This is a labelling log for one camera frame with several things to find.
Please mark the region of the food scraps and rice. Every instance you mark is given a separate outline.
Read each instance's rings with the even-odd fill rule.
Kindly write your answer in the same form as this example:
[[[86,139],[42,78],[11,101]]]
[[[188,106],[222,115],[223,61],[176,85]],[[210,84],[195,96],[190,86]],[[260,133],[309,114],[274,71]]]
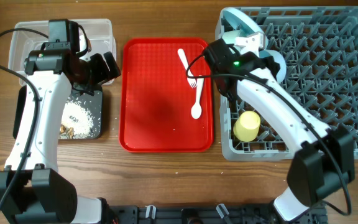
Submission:
[[[68,100],[60,125],[60,139],[94,139],[100,134],[100,118],[81,101]]]

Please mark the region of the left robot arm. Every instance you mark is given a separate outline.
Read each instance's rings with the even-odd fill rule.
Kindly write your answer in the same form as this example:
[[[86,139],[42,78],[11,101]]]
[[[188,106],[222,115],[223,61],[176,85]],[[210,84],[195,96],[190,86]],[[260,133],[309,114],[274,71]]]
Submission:
[[[40,50],[24,62],[26,97],[15,145],[0,171],[0,215],[9,223],[118,223],[104,198],[81,197],[58,172],[63,110],[72,93],[94,95],[121,73],[111,52],[83,60],[85,30],[53,19]]]

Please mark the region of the small light blue bowl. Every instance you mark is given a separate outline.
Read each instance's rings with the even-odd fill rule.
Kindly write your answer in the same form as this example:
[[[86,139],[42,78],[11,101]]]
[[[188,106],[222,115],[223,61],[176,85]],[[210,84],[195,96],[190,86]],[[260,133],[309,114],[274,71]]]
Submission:
[[[279,71],[275,75],[275,79],[277,80],[278,83],[281,83],[282,81],[284,81],[286,74],[287,74],[287,65],[286,65],[283,55],[276,50],[267,50],[266,49],[266,50],[260,51],[259,56],[260,56],[260,58],[272,56],[274,62],[278,63],[280,66]]]

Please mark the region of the large light blue plate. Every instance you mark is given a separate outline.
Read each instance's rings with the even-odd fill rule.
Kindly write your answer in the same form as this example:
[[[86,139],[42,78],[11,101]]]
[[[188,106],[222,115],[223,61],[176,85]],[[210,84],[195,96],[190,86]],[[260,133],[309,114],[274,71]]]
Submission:
[[[222,19],[224,19],[233,30],[242,30],[246,37],[255,32],[263,32],[259,25],[251,19],[247,14],[234,7],[226,7],[221,11]]]

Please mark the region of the yellow plastic cup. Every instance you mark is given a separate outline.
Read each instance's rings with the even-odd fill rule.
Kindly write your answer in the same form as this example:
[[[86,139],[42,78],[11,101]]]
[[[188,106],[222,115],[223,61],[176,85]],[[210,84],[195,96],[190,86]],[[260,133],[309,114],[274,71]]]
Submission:
[[[253,141],[259,133],[260,116],[254,111],[243,112],[234,124],[233,132],[240,141]]]

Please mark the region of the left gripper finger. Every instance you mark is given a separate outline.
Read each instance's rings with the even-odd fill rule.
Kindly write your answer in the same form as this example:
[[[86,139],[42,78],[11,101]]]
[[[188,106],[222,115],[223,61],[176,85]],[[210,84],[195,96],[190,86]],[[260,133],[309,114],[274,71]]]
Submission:
[[[109,69],[101,54],[91,56],[90,67],[94,83],[103,84],[108,81]]]
[[[109,72],[108,77],[109,78],[117,78],[121,75],[121,70],[117,65],[116,59],[114,58],[112,52],[106,52],[104,54],[104,58],[106,61],[106,65],[108,66]]]

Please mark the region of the white plastic spoon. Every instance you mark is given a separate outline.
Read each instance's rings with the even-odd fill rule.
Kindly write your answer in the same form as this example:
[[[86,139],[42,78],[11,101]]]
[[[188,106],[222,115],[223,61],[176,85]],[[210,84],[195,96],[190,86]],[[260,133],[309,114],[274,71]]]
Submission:
[[[199,119],[202,113],[202,108],[201,108],[201,93],[203,91],[203,83],[204,83],[204,79],[203,78],[198,78],[197,79],[197,87],[196,87],[196,100],[194,105],[191,108],[191,115],[193,117],[193,119]]]

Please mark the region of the green bowl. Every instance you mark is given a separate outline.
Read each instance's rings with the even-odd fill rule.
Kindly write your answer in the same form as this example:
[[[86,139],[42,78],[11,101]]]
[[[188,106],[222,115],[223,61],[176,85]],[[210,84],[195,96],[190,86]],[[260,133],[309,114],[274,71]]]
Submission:
[[[235,39],[237,37],[245,37],[245,33],[242,30],[232,30],[229,32],[225,32],[222,35],[222,39],[227,44],[235,44]]]

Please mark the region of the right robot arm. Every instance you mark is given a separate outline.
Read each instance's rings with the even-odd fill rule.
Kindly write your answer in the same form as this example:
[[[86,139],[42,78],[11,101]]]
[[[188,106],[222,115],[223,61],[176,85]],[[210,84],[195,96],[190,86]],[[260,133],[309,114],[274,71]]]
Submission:
[[[277,216],[294,222],[339,189],[346,199],[345,215],[350,215],[347,185],[355,179],[354,140],[346,128],[331,129],[315,118],[280,86],[287,68],[283,55],[257,44],[240,53],[223,39],[201,55],[220,94],[250,104],[293,154],[288,187],[273,201]]]

